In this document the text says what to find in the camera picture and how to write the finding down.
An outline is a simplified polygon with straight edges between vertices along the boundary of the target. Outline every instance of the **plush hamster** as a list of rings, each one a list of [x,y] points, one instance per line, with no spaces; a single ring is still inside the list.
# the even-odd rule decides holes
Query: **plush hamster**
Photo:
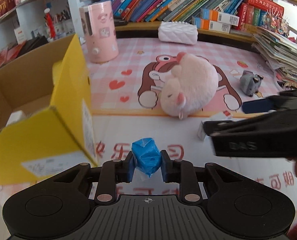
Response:
[[[216,93],[219,78],[206,59],[180,52],[160,95],[161,107],[170,116],[186,118],[207,105]]]
[[[254,75],[253,72],[244,70],[240,78],[240,88],[249,97],[259,91],[263,76]]]

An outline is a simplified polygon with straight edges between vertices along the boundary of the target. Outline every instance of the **gray plush toy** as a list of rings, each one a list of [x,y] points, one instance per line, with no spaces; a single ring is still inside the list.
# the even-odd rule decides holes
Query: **gray plush toy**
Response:
[[[244,70],[240,78],[240,88],[249,97],[259,91],[263,76],[254,75],[253,72]]]

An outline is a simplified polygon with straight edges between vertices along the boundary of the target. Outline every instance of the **yellow cardboard box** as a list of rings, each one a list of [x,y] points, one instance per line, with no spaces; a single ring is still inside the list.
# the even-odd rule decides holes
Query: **yellow cardboard box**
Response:
[[[11,113],[26,118],[6,126]],[[0,69],[0,185],[96,166],[88,69],[77,36],[41,46]]]

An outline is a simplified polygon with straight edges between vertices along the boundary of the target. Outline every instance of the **pink plush toy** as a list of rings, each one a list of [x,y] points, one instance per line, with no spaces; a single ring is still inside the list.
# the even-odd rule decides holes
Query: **pink plush toy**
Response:
[[[216,69],[206,59],[180,52],[179,65],[161,92],[161,107],[171,116],[186,118],[207,105],[216,93],[219,79]]]

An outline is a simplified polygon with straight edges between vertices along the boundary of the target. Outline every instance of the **round pad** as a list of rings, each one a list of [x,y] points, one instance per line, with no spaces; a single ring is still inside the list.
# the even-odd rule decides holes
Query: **round pad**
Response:
[[[219,228],[237,237],[269,239],[292,224],[292,201],[257,182],[222,183],[209,198],[207,213]]]
[[[10,197],[3,218],[11,234],[45,239],[67,235],[90,214],[90,203],[70,183],[36,184]]]

